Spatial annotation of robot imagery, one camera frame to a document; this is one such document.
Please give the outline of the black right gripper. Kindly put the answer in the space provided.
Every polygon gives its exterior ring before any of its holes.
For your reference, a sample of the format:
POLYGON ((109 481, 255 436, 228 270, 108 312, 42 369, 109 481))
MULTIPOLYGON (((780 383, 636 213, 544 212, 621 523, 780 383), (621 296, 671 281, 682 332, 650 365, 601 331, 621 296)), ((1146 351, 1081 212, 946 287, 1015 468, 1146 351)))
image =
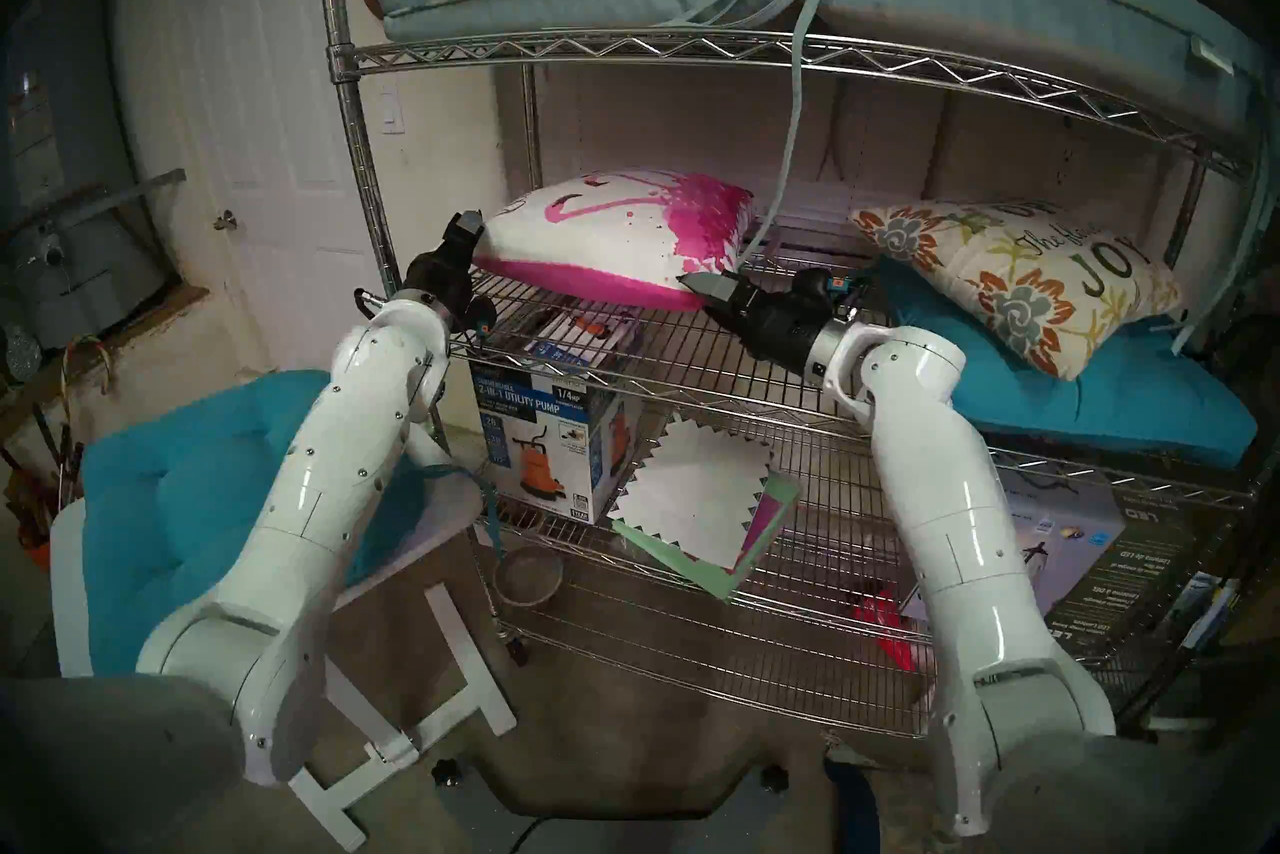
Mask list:
POLYGON ((733 334, 750 357, 794 374, 812 371, 810 352, 832 320, 828 298, 742 284, 733 271, 694 271, 677 282, 698 294, 705 312, 733 334))

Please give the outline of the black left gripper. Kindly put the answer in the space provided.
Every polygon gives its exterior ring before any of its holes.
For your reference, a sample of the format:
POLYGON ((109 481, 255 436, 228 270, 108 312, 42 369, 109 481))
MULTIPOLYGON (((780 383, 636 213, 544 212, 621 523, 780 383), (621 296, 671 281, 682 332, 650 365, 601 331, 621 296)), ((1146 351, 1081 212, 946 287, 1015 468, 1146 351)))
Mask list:
POLYGON ((489 333, 490 300, 471 280, 474 254, 485 232, 479 210, 454 213, 442 245, 410 264, 403 288, 430 298, 451 333, 489 333))

